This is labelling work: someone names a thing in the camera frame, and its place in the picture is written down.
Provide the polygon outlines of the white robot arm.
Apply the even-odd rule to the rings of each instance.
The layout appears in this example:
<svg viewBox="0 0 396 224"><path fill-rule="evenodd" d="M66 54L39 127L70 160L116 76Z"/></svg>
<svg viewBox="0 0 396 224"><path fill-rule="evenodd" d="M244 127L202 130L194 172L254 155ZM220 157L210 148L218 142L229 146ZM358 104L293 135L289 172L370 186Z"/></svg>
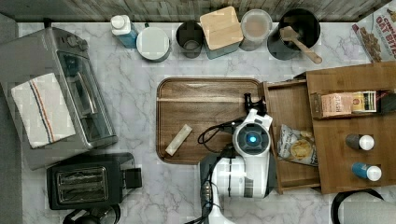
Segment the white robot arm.
<svg viewBox="0 0 396 224"><path fill-rule="evenodd" d="M202 216L197 224L234 224L221 212L219 198L262 199L276 184L275 162L269 134L272 118L251 109L231 122L232 142L199 163Z"/></svg>

